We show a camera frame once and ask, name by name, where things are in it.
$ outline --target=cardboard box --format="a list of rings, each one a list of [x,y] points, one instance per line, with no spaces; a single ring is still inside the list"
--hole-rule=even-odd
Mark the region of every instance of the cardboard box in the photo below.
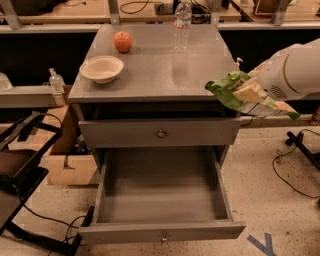
[[[75,145],[80,135],[78,120],[72,108],[53,108],[49,109],[48,113],[58,117],[63,125],[62,137],[44,155],[45,165],[49,170],[48,185],[98,184],[99,171],[93,155],[67,156],[68,150]],[[52,116],[45,116],[43,122],[60,126],[60,122]],[[39,129],[32,143],[42,145],[50,136],[51,132]]]

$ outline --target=chair wheel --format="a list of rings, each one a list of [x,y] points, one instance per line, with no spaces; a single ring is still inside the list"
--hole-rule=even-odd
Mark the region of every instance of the chair wheel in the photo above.
[[[286,140],[286,145],[287,145],[287,146],[292,146],[292,144],[293,144],[292,139],[287,139],[287,140]]]

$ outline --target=drawer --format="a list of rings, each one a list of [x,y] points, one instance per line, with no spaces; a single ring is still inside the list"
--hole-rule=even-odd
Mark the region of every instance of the drawer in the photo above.
[[[240,118],[80,121],[91,148],[231,145]]]
[[[235,239],[234,221],[211,147],[106,152],[89,244]]]

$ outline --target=floor marking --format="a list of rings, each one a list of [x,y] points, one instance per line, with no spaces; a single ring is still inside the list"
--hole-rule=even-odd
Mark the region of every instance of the floor marking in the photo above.
[[[256,246],[260,251],[262,251],[267,256],[276,256],[276,254],[273,252],[273,246],[272,246],[272,238],[271,235],[268,233],[264,233],[264,237],[266,240],[266,245],[264,246],[262,243],[260,243],[257,239],[255,239],[253,236],[248,236],[248,241],[251,242],[254,246]]]

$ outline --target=drawer knob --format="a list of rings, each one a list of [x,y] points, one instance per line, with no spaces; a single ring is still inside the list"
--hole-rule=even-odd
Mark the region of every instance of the drawer knob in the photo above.
[[[166,233],[163,233],[162,238],[161,238],[161,243],[165,243],[165,242],[168,242],[168,238],[167,238]]]
[[[157,136],[158,138],[163,139],[167,136],[167,133],[165,131],[159,130]]]

